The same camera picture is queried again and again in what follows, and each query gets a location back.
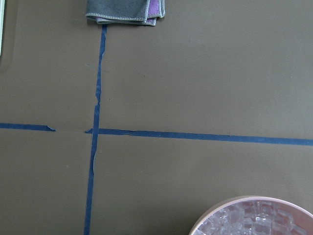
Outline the folded grey cloth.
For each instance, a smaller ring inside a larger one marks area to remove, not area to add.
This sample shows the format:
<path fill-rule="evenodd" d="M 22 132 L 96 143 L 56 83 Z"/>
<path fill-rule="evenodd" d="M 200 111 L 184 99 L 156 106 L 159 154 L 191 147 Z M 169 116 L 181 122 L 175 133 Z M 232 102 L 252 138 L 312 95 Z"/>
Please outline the folded grey cloth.
<path fill-rule="evenodd" d="M 154 26 L 165 16 L 163 0 L 89 0 L 86 17 L 97 24 Z"/>

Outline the pink bowl of ice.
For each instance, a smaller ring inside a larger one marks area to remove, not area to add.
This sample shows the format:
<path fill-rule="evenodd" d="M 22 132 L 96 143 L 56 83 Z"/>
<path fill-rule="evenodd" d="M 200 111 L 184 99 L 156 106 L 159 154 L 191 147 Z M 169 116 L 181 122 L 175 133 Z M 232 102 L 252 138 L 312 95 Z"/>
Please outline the pink bowl of ice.
<path fill-rule="evenodd" d="M 311 235 L 313 215 L 276 198 L 241 196 L 207 210 L 190 231 L 192 235 Z"/>

